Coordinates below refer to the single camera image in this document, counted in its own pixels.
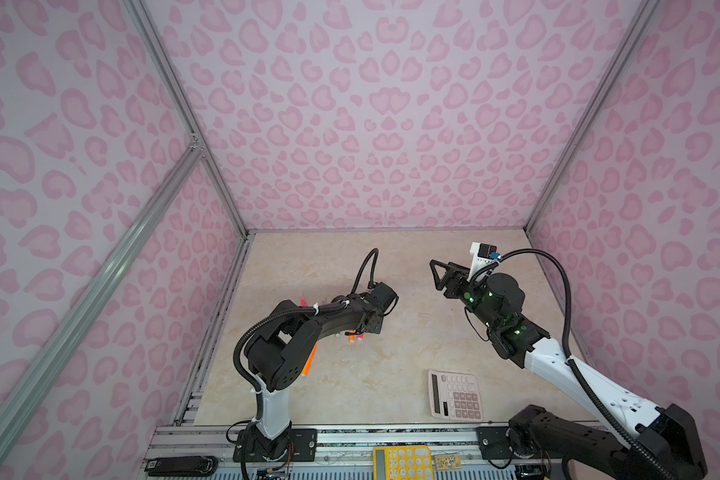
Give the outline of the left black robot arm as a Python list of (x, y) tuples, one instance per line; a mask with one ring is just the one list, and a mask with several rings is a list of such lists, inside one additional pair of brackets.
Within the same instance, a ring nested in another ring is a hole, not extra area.
[(280, 302), (238, 340), (237, 373), (253, 388), (256, 412), (235, 440), (235, 460), (278, 461), (298, 451), (289, 412), (290, 387), (301, 377), (314, 347), (330, 336), (379, 334), (399, 296), (379, 282), (367, 291), (340, 295), (328, 304)]

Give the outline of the pink desk calculator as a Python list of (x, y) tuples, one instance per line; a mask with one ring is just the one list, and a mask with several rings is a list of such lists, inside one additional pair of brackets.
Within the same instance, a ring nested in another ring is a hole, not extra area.
[(483, 415), (477, 377), (472, 374), (428, 371), (430, 413), (453, 422), (481, 422)]

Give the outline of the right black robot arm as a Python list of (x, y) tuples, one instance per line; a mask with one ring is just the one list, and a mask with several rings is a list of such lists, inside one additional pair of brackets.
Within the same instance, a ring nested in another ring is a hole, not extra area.
[(613, 479), (704, 478), (708, 465), (692, 415), (676, 404), (661, 407), (577, 359), (523, 313), (523, 290), (496, 272), (497, 264), (471, 271), (432, 260), (430, 270), (436, 290), (484, 325), (500, 358), (549, 382), (600, 423), (586, 427), (528, 405), (508, 422), (513, 453), (556, 454)]

